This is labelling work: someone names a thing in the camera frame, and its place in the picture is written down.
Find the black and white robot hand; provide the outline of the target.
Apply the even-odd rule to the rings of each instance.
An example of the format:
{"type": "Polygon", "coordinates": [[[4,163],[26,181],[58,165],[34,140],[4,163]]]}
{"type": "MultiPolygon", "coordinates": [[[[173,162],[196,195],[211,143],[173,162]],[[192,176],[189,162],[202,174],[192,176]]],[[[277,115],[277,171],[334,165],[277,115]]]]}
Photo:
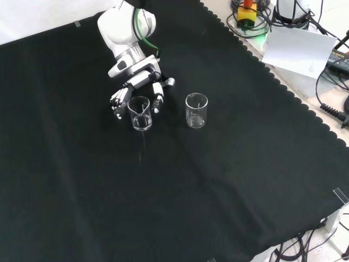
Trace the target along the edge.
{"type": "Polygon", "coordinates": [[[122,88],[110,98],[111,108],[118,120],[122,119],[128,101],[132,98],[133,91],[149,83],[152,84],[155,96],[151,110],[154,114],[158,114],[164,103],[164,88],[174,87],[176,81],[174,78],[163,78],[163,75],[156,71],[150,72],[143,70],[140,73],[137,73],[125,82],[122,88]]]}

